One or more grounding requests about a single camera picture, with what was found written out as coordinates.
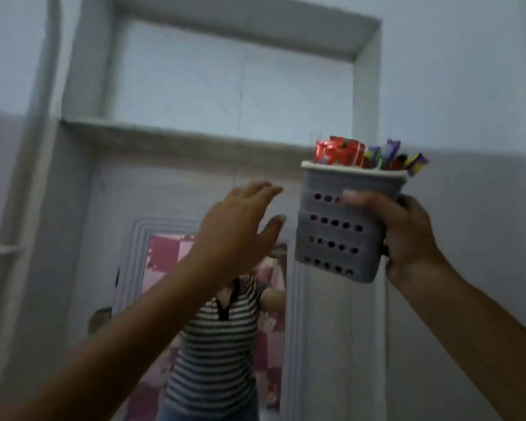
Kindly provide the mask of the person's left hand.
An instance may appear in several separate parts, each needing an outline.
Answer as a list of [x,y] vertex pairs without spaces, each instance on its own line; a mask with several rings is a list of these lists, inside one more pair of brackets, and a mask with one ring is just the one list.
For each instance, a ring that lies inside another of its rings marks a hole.
[[191,259],[223,284],[249,273],[262,261],[256,259],[256,238],[267,225],[262,221],[282,192],[282,186],[268,181],[233,188],[202,220]]

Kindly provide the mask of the person's right hand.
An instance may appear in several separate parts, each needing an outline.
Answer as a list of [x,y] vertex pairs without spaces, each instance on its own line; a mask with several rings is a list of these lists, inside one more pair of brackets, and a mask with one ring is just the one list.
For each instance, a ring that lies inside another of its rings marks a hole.
[[389,253],[386,274],[402,293],[417,292],[436,278],[446,281],[454,276],[439,250],[430,217],[423,206],[409,195],[395,201],[395,222],[385,226],[385,245]]

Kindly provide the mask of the white perforated plastic basket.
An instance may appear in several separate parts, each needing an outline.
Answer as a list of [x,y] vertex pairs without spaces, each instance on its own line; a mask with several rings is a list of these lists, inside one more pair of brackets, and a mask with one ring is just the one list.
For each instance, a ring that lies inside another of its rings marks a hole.
[[295,260],[359,283],[372,283],[386,254],[385,228],[371,214],[343,203],[344,191],[377,192],[394,200],[405,170],[301,163]]

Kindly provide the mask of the person's left forearm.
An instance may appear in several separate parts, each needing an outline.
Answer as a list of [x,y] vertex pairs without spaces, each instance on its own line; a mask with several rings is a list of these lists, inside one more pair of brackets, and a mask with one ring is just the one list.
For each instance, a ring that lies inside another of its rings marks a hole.
[[110,421],[189,318],[241,270],[234,258],[186,256],[0,421]]

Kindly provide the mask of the person's right forearm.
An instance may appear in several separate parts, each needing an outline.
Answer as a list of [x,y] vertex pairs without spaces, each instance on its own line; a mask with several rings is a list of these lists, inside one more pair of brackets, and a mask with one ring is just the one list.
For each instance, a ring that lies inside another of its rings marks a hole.
[[526,327],[443,257],[388,277],[503,421],[526,421]]

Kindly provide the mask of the yellow and purple snack packet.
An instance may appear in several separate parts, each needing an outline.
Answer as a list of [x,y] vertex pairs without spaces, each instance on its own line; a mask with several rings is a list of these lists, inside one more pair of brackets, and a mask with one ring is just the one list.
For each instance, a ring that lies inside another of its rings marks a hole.
[[423,153],[418,153],[413,157],[408,158],[405,163],[407,175],[409,177],[414,177],[429,163],[429,159]]
[[363,169],[378,169],[381,162],[381,147],[368,146],[365,149],[361,167]]

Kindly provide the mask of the red foil snack packet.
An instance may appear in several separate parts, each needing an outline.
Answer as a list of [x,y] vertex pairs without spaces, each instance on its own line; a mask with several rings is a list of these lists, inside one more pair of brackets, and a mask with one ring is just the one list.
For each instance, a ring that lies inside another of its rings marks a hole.
[[360,167],[365,155],[366,144],[341,136],[330,136],[329,140],[317,141],[313,162],[324,165]]

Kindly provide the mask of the grey stone shelf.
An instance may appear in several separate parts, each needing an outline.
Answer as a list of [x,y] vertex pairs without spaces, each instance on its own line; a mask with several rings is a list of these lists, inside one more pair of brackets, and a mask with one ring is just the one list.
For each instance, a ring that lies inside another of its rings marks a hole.
[[314,157],[313,148],[281,142],[252,141],[99,118],[63,118],[61,122],[78,138],[107,151],[288,169],[298,168],[303,161],[311,161]]

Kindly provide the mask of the white framed wall mirror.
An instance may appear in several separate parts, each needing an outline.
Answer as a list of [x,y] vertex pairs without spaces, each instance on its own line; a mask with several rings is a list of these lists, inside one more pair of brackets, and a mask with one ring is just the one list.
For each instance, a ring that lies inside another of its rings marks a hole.
[[[113,314],[124,310],[170,272],[191,249],[199,219],[150,217],[134,222],[122,253]],[[261,421],[303,421],[305,362],[304,268],[295,261],[295,230],[285,227],[278,248],[255,276],[287,291],[284,314],[263,314],[255,340],[255,380]],[[180,346],[176,338],[148,368],[114,421],[154,421],[162,407]]]

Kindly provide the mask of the white wall pipe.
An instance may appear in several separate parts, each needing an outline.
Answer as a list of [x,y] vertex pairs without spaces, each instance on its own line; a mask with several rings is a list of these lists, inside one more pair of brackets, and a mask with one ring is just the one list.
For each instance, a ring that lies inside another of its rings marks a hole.
[[27,209],[50,125],[62,46],[61,0],[0,0],[0,377],[19,297],[10,288],[28,249]]

